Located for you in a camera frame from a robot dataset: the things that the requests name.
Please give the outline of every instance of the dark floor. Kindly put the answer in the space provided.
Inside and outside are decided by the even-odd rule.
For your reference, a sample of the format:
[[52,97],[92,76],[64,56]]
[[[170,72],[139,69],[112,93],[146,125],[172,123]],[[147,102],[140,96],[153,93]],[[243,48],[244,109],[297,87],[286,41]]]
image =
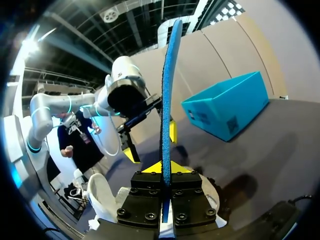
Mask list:
[[[263,112],[235,139],[222,140],[190,125],[178,123],[178,146],[171,159],[183,166],[201,166],[206,177],[228,190],[232,214],[229,224],[239,229],[258,218],[277,202],[312,194],[320,175],[320,104],[272,100]],[[137,170],[158,162],[159,136],[137,146],[141,164],[124,154],[107,174],[114,195],[130,186]],[[307,200],[298,203],[300,209]],[[86,209],[79,221],[88,228],[94,217]]]

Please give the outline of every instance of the white chair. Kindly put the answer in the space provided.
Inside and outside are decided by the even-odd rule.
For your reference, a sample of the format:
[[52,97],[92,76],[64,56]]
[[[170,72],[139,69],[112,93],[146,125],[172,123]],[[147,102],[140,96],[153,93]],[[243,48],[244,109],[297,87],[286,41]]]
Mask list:
[[100,173],[93,174],[88,182],[87,193],[89,201],[100,219],[117,222],[117,204],[108,181]]

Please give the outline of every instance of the teal box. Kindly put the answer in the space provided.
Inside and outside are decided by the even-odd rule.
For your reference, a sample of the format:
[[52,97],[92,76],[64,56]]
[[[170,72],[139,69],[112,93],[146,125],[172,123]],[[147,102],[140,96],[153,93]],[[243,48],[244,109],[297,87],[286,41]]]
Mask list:
[[268,103],[263,78],[256,71],[212,85],[181,104],[193,125],[227,142]]

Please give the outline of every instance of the badge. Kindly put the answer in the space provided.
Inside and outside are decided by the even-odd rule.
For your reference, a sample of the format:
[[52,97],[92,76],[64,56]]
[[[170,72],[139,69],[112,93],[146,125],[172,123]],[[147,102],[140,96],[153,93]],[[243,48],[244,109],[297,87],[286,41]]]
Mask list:
[[90,143],[90,139],[88,138],[88,136],[85,133],[81,133],[80,137],[82,138],[82,140],[84,141],[85,144]]

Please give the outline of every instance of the black shirt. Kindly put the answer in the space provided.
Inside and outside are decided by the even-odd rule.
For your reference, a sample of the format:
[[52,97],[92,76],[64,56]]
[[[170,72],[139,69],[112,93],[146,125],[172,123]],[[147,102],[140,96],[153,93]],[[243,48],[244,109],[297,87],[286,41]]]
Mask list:
[[76,114],[81,126],[78,129],[85,134],[86,141],[83,140],[78,130],[73,131],[69,135],[67,128],[62,125],[58,127],[57,135],[59,139],[60,150],[65,149],[67,146],[73,146],[73,161],[77,168],[84,174],[89,168],[92,168],[97,162],[99,162],[104,155],[100,152],[94,139],[88,131],[88,127],[91,128],[92,121],[84,118],[81,111]]

